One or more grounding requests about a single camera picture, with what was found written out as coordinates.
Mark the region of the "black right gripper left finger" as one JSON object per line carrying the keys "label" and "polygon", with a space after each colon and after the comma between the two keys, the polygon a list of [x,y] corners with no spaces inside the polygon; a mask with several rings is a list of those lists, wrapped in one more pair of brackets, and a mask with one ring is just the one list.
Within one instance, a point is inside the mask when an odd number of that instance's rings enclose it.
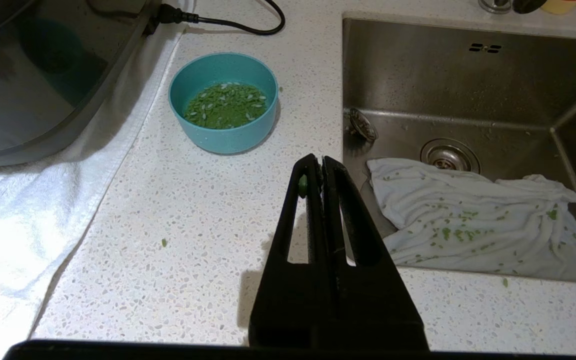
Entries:
{"label": "black right gripper left finger", "polygon": [[[305,178],[307,250],[306,263],[288,260]],[[318,329],[332,311],[322,205],[322,169],[312,153],[295,162],[278,224],[263,268],[249,320],[251,347],[312,349]]]}

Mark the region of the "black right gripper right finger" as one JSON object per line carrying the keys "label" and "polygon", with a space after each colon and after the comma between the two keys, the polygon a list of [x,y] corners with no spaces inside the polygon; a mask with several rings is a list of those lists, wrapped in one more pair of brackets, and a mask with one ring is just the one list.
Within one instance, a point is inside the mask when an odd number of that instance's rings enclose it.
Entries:
{"label": "black right gripper right finger", "polygon": [[348,170],[323,157],[334,340],[348,349],[427,351],[425,326]]}

